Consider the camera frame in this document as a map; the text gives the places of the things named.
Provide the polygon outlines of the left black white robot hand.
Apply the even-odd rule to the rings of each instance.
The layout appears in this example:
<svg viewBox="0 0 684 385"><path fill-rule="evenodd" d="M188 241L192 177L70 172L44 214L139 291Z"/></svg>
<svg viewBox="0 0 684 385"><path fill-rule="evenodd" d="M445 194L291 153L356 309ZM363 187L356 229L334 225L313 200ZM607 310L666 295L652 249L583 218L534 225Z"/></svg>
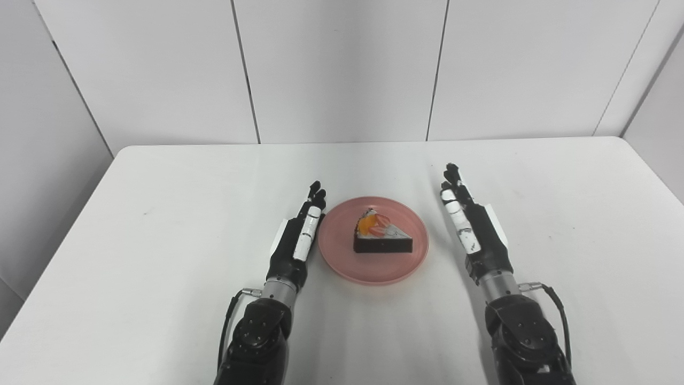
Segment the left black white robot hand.
<svg viewBox="0 0 684 385"><path fill-rule="evenodd" d="M309 187L305 202L298 214L285 222L281 238L271 254L266 280L293 283L299 291L308 278L308 260L320 224L325 217L327 191L316 180Z"/></svg>

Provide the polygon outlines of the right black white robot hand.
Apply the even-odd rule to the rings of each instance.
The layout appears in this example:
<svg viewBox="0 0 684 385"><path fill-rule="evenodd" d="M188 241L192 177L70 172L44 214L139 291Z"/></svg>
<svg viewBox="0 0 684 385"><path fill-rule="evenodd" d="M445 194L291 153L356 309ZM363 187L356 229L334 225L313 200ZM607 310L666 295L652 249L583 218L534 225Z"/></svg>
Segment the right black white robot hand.
<svg viewBox="0 0 684 385"><path fill-rule="evenodd" d="M466 252L465 268L469 277L480 283L488 274L515 272L505 234L493 208L472 198L456 164L448 163L443 177L440 200Z"/></svg>

